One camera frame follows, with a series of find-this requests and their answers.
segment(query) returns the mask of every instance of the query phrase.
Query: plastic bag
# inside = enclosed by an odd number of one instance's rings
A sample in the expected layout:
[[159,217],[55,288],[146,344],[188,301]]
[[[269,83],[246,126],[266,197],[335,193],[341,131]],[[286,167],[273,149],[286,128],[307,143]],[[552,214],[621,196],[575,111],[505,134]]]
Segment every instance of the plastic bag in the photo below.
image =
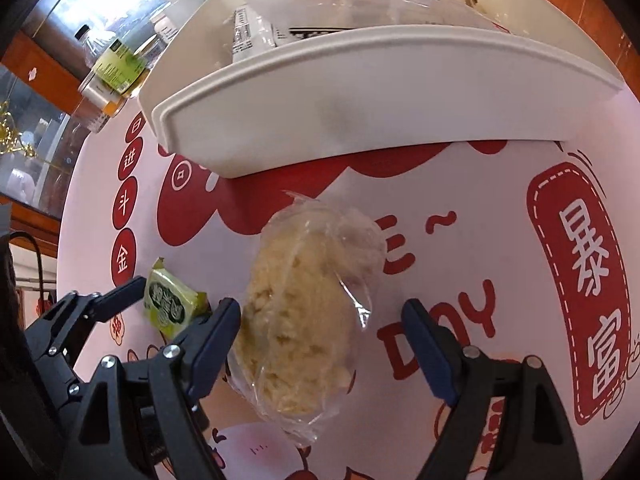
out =
[[379,25],[461,25],[496,30],[479,12],[455,0],[245,0],[283,34],[306,38],[323,32]]
[[300,196],[262,230],[230,383],[300,446],[337,415],[352,383],[385,254],[375,222]]

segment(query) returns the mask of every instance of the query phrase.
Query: food package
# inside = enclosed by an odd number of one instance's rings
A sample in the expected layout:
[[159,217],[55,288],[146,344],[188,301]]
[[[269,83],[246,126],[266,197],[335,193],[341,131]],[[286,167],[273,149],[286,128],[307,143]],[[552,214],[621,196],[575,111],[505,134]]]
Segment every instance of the food package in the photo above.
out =
[[262,231],[231,383],[300,446],[337,415],[352,384],[385,254],[375,222],[303,197]]
[[238,7],[235,21],[232,49],[234,63],[276,48],[271,23],[258,16],[251,7]]
[[465,0],[245,0],[295,39],[380,25],[459,25],[504,30]]
[[167,339],[173,339],[193,318],[206,313],[209,302],[204,292],[196,292],[164,268],[158,258],[146,280],[145,314]]

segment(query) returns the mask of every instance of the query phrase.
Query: blue gripper pad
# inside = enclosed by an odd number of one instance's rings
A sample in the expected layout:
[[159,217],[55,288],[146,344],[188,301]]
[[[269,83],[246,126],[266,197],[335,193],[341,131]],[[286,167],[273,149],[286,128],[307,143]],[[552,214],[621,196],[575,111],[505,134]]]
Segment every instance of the blue gripper pad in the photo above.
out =
[[460,396],[454,386],[454,373],[431,332],[438,326],[418,300],[408,300],[402,306],[401,319],[404,334],[431,392],[448,406],[455,406]]

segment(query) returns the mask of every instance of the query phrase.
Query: table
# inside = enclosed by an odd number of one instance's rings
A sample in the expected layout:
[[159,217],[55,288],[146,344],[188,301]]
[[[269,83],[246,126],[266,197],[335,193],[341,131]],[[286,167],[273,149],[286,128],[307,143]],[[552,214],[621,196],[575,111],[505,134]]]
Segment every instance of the table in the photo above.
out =
[[[640,420],[640,104],[628,89],[571,142],[393,148],[236,180],[159,149],[139,110],[129,102],[82,148],[60,231],[59,297],[106,292],[164,256],[213,304],[241,300],[260,230],[290,202],[282,190],[356,206],[386,235],[353,390],[311,449],[297,451],[216,384],[210,445],[229,480],[415,477],[447,410],[402,334],[411,297],[493,358],[543,359],[587,480],[623,449]],[[163,344],[137,305],[96,327],[76,370],[88,380],[105,354],[144,358]],[[488,465],[500,410],[493,402],[473,478]]]

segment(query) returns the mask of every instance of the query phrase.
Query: white plastic tray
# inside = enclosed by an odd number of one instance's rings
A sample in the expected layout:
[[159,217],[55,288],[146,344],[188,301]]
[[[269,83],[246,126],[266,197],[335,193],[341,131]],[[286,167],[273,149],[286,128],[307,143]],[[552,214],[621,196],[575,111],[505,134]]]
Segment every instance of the white plastic tray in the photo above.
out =
[[[623,81],[616,66],[598,45],[548,1],[479,1],[492,20],[514,34],[562,48]],[[140,105],[147,119],[164,99],[231,63],[228,44],[233,28],[232,23],[225,27],[223,22],[242,4],[243,0],[207,0],[184,25],[140,91]]]
[[623,83],[502,32],[396,25],[274,49],[191,84],[152,113],[158,141],[220,176],[428,142],[565,140]]

